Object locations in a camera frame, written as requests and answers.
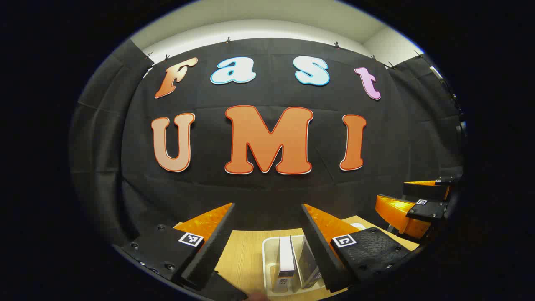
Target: wooden table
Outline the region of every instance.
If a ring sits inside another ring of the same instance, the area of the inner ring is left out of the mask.
[[[344,219],[347,223],[361,223],[366,228],[376,227],[372,223],[358,216],[348,217]],[[416,249],[418,244],[399,238],[386,230],[381,229],[384,233],[390,235],[393,239],[401,245],[412,251]],[[223,250],[221,258],[215,268],[219,274],[227,279],[235,287],[241,289],[246,294],[254,291],[264,291],[264,269],[262,266],[262,242],[269,237],[302,235],[303,230],[287,229],[276,231],[236,231],[232,234]],[[324,287],[310,292],[304,292],[297,295],[270,297],[272,301],[304,301],[304,300],[320,300],[336,294],[339,294],[347,289],[330,293]]]

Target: light blue letter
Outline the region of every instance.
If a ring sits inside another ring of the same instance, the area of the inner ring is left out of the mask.
[[[249,57],[233,57],[217,64],[217,68],[210,81],[216,85],[226,84],[228,82],[244,83],[253,80],[256,73],[253,72],[253,60]]]
[[[294,66],[300,70],[295,72],[295,78],[304,85],[324,86],[329,82],[329,73],[325,71],[327,63],[321,58],[298,56]]]

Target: orange letter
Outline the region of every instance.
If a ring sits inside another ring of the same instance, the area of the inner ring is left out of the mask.
[[[177,82],[180,82],[184,76],[186,75],[186,72],[188,71],[188,67],[193,67],[195,64],[197,64],[198,59],[196,57],[190,58],[187,61],[183,61],[182,63],[178,63],[174,66],[171,66],[165,70],[165,78],[162,82],[162,86],[160,87],[160,90],[156,92],[156,95],[154,95],[154,98],[160,98],[162,96],[166,96],[171,94],[171,92],[174,91],[175,86],[173,86],[174,80],[177,80]]]
[[[180,114],[174,118],[174,123],[178,126],[178,156],[176,158],[169,157],[165,145],[165,129],[169,126],[169,118],[156,118],[150,124],[154,132],[154,155],[163,169],[181,172],[188,168],[191,157],[189,126],[193,121],[195,121],[195,115],[192,113]]]
[[[340,162],[341,170],[355,170],[362,167],[362,132],[366,119],[359,115],[348,114],[342,117],[347,126],[346,156]]]
[[[231,161],[225,165],[229,174],[246,175],[253,171],[253,165],[247,161],[247,147],[263,173],[270,170],[281,148],[282,159],[276,165],[278,173],[300,175],[312,170],[312,164],[307,161],[308,123],[314,117],[311,110],[287,108],[272,132],[255,107],[230,107],[225,116],[232,121]]]

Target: letter m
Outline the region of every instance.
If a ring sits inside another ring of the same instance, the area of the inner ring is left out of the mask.
[[[314,117],[311,110],[287,108],[271,132],[255,107],[230,107],[225,116],[232,121],[231,161],[225,165],[229,174],[246,175],[253,171],[253,165],[247,161],[248,148],[263,173],[270,170],[281,148],[278,173],[301,175],[312,170],[307,160],[308,124]]]

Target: white wall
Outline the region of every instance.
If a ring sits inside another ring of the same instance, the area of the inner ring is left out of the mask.
[[[375,55],[376,60],[388,66],[390,66],[388,62],[397,65],[417,56],[414,51],[423,53],[419,47],[390,27],[381,29],[364,43],[364,47]]]
[[[150,58],[153,62],[159,63],[165,59],[165,55],[174,56],[202,46],[221,43],[226,41],[228,36],[231,37],[231,41],[258,37],[283,37],[329,45],[334,45],[334,42],[338,41],[342,48],[366,56],[371,55],[362,44],[320,28],[293,22],[258,19],[221,22],[197,27],[161,40],[146,47],[143,52],[145,54],[152,52]]]

